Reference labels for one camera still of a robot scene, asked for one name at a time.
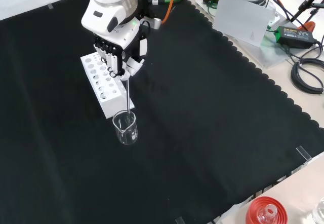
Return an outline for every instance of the white table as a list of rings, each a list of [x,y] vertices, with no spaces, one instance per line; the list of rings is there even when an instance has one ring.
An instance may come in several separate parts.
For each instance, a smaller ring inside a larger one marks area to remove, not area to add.
[[[208,13],[206,13],[201,7],[199,7],[195,3],[195,0],[189,1],[191,1],[191,3],[194,4],[196,8],[200,10],[200,12],[203,13],[211,22],[213,22],[212,17]],[[299,105],[304,112],[308,113],[311,116],[312,120],[317,121],[319,126],[324,128],[324,95],[309,95],[295,88],[295,86],[290,80],[290,72],[292,69],[292,65],[288,57],[287,61],[269,69],[265,69],[261,67],[261,63],[259,61],[257,61],[255,58],[250,56],[244,49],[242,49],[242,47],[240,47],[239,43],[236,40],[230,37],[229,39],[234,43],[234,46],[236,46],[237,49],[243,53],[244,56],[248,57],[251,62],[255,63],[257,68],[262,69],[263,73],[267,74],[270,79],[274,80],[276,85],[279,85],[281,89],[288,94],[288,97],[294,100],[295,104]],[[310,68],[309,66],[306,66],[305,68],[317,75],[324,82],[324,72],[322,69],[314,67]],[[308,74],[301,72],[301,76],[310,85],[320,87],[319,83]]]
[[[288,214],[288,223],[314,224],[311,211],[324,197],[324,156],[285,179],[261,196],[272,197],[282,203]],[[222,224],[245,224],[251,202],[236,213],[221,220]]]

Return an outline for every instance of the black cloth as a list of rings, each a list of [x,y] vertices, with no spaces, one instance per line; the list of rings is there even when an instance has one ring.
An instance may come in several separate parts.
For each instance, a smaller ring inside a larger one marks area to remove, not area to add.
[[[89,0],[0,22],[1,223],[205,224],[324,151],[323,130],[189,2],[131,79],[139,140],[104,118],[80,57]],[[163,17],[167,7],[154,7]]]

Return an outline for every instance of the orange cable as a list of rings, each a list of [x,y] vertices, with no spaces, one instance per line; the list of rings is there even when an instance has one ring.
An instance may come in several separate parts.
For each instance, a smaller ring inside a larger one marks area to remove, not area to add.
[[[170,12],[171,12],[171,8],[172,8],[172,4],[173,4],[173,0],[170,0],[168,11],[167,11],[166,16],[164,17],[164,20],[162,21],[162,24],[164,24],[167,21],[168,17],[169,17]]]

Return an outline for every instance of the red bottle cap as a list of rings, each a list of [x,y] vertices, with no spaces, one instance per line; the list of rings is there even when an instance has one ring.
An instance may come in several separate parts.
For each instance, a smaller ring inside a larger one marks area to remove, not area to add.
[[[252,201],[249,210],[246,215],[246,223],[247,224],[260,224],[258,220],[258,211],[261,208],[265,208],[267,205],[275,205],[278,210],[278,219],[276,224],[287,224],[288,223],[288,216],[285,208],[281,203],[271,197],[258,197],[254,201]]]

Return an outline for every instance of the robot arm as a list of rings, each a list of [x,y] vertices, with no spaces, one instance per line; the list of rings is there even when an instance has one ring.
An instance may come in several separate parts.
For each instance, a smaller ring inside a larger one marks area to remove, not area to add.
[[[94,47],[112,77],[127,80],[142,67],[147,51],[138,0],[90,0],[82,25],[95,34]]]

